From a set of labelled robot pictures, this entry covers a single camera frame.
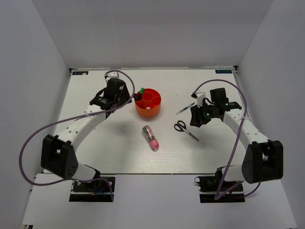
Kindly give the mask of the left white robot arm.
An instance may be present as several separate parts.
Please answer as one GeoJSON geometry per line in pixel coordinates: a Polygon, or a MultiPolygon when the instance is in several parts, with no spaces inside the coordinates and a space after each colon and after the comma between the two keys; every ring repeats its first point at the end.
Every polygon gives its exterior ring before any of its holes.
{"type": "Polygon", "coordinates": [[[111,78],[106,88],[100,90],[90,101],[85,116],[55,136],[47,135],[42,142],[41,167],[63,179],[84,180],[89,190],[100,187],[99,171],[82,163],[76,157],[76,150],[87,135],[105,121],[115,109],[130,102],[125,81],[111,78]]]}

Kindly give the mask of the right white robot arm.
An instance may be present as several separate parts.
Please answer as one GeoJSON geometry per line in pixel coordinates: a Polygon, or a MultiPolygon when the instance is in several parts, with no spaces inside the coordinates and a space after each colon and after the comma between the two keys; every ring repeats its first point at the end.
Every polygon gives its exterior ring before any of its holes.
{"type": "Polygon", "coordinates": [[[239,137],[246,152],[242,164],[228,169],[216,170],[215,184],[220,190],[227,190],[233,182],[249,184],[279,180],[284,173],[284,147],[278,140],[271,140],[262,134],[249,119],[238,102],[230,102],[224,88],[210,91],[211,99],[205,94],[192,97],[197,104],[191,107],[190,125],[201,127],[213,118],[224,122],[239,137]]]}

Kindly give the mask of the green highlighter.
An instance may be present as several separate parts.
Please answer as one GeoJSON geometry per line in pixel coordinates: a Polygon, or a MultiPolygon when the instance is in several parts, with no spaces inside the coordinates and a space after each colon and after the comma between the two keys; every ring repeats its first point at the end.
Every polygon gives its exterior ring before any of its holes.
{"type": "Polygon", "coordinates": [[[143,94],[145,93],[145,88],[141,88],[139,91],[139,99],[142,99],[143,94]]]}

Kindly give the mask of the yellow highlighter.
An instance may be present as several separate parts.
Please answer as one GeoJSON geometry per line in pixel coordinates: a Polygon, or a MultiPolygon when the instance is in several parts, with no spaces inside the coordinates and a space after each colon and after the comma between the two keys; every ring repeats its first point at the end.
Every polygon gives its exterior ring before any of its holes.
{"type": "Polygon", "coordinates": [[[139,95],[137,95],[137,94],[134,94],[134,100],[135,101],[140,101],[142,98],[139,96],[139,95]]]}

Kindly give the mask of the green white pen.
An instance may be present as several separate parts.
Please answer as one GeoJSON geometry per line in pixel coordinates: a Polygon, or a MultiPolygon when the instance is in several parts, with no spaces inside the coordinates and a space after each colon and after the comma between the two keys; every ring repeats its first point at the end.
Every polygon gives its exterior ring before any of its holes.
{"type": "Polygon", "coordinates": [[[186,106],[186,107],[184,107],[183,109],[179,110],[179,111],[176,112],[175,114],[176,114],[176,115],[179,115],[179,114],[181,114],[182,112],[186,111],[187,109],[191,108],[191,107],[194,106],[194,105],[195,105],[195,102],[189,104],[188,106],[186,106]]]}

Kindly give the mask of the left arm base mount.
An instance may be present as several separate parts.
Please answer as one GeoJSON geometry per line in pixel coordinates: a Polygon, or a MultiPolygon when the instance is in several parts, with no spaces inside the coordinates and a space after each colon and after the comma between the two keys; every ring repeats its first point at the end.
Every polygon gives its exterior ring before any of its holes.
{"type": "Polygon", "coordinates": [[[73,182],[70,192],[70,202],[112,202],[115,191],[116,177],[104,177],[111,185],[109,188],[104,180],[91,183],[73,182]]]}

